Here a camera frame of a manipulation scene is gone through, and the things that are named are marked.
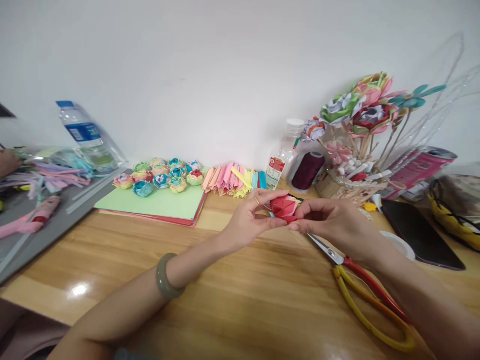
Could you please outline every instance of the plastic bottle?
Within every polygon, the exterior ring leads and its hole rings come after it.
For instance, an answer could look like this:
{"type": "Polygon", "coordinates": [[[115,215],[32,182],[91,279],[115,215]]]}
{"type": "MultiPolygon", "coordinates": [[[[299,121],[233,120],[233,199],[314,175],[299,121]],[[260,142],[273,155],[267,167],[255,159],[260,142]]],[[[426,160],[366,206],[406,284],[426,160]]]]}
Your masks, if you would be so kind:
{"type": "Polygon", "coordinates": [[[266,188],[276,190],[280,179],[286,179],[289,170],[298,156],[296,151],[300,135],[305,127],[305,121],[288,119],[285,136],[279,145],[270,153],[270,161],[266,168],[266,188]]]}
{"type": "Polygon", "coordinates": [[[102,141],[97,126],[78,111],[71,101],[57,101],[60,120],[72,138],[80,146],[82,154],[99,172],[118,167],[108,146],[102,141]]]}

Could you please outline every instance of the bracelet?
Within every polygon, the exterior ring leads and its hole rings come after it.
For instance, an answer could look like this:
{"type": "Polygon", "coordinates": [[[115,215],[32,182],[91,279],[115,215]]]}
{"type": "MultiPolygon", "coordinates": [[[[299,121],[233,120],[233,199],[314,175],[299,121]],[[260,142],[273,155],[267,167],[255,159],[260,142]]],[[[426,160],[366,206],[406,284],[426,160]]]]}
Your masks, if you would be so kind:
{"type": "Polygon", "coordinates": [[[160,292],[169,300],[179,298],[185,291],[185,288],[180,290],[173,288],[167,279],[167,261],[176,256],[177,254],[174,253],[164,255],[156,267],[156,284],[158,285],[160,292]]]}

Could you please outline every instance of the another person's hand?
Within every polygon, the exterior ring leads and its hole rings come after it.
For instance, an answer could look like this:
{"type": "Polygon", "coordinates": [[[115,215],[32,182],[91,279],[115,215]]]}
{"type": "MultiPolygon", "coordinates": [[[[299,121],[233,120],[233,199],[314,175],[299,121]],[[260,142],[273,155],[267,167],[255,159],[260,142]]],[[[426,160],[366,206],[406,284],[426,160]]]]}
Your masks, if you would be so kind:
{"type": "Polygon", "coordinates": [[[257,212],[264,210],[264,205],[270,200],[288,195],[288,193],[288,191],[254,189],[236,208],[230,222],[220,234],[222,242],[228,245],[229,251],[234,253],[250,245],[267,230],[287,226],[285,220],[257,214],[257,212]]]}
{"type": "Polygon", "coordinates": [[[14,150],[0,150],[0,179],[18,170],[20,166],[22,166],[22,162],[15,156],[14,150]]]}
{"type": "Polygon", "coordinates": [[[373,265],[397,253],[350,200],[305,200],[295,216],[290,230],[318,235],[358,262],[373,265]]]}

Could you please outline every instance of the yellow scissor handle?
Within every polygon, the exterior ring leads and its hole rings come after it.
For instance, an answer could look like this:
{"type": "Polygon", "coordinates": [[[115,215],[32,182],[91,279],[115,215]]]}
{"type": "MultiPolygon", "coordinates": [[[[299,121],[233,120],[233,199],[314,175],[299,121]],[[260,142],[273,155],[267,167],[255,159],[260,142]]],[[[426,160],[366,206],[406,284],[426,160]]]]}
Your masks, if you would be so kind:
{"type": "Polygon", "coordinates": [[[410,330],[409,326],[402,321],[393,311],[391,311],[388,307],[383,305],[377,299],[372,297],[368,292],[363,290],[359,287],[355,282],[352,281],[350,276],[345,271],[345,268],[341,265],[336,266],[333,268],[333,274],[335,279],[338,282],[338,286],[340,287],[340,291],[343,294],[348,306],[353,310],[355,316],[360,320],[360,322],[377,338],[383,341],[388,346],[404,352],[404,353],[411,353],[415,350],[415,340],[412,331],[410,330]],[[397,341],[392,339],[391,337],[385,335],[383,332],[378,330],[368,319],[365,315],[362,314],[360,309],[355,304],[352,296],[350,295],[349,291],[347,290],[347,286],[345,285],[344,280],[350,285],[356,293],[358,293],[364,300],[369,302],[373,305],[377,310],[381,311],[387,318],[389,318],[393,323],[397,324],[403,333],[405,334],[405,340],[403,342],[397,341]]]}

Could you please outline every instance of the red scissor handle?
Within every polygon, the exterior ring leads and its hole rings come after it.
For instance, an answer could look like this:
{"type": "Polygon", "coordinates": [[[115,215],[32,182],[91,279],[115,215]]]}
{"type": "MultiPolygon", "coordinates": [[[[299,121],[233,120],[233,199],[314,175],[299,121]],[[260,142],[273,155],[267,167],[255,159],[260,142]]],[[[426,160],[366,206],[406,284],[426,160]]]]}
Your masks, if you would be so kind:
{"type": "Polygon", "coordinates": [[[345,256],[343,265],[351,269],[363,281],[365,281],[370,287],[370,289],[373,291],[373,293],[381,300],[383,304],[385,304],[387,308],[392,310],[400,317],[400,319],[402,319],[407,324],[412,324],[407,315],[405,315],[405,313],[399,308],[399,306],[393,301],[393,299],[388,296],[387,293],[380,287],[380,285],[377,284],[377,282],[368,273],[366,273],[365,270],[358,266],[350,256],[345,256]]]}

